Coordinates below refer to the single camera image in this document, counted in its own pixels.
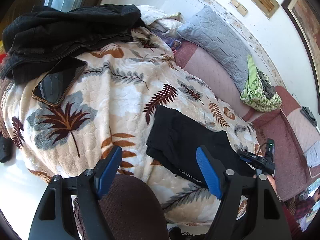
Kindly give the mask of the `dark cloth on sofa arm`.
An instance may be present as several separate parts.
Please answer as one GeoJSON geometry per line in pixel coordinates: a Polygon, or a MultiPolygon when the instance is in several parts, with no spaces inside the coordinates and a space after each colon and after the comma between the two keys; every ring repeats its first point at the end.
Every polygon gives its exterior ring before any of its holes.
{"type": "Polygon", "coordinates": [[[312,124],[313,127],[317,127],[317,120],[314,117],[312,111],[310,110],[309,107],[302,107],[300,110],[301,114],[308,119],[308,121],[312,124]]]}

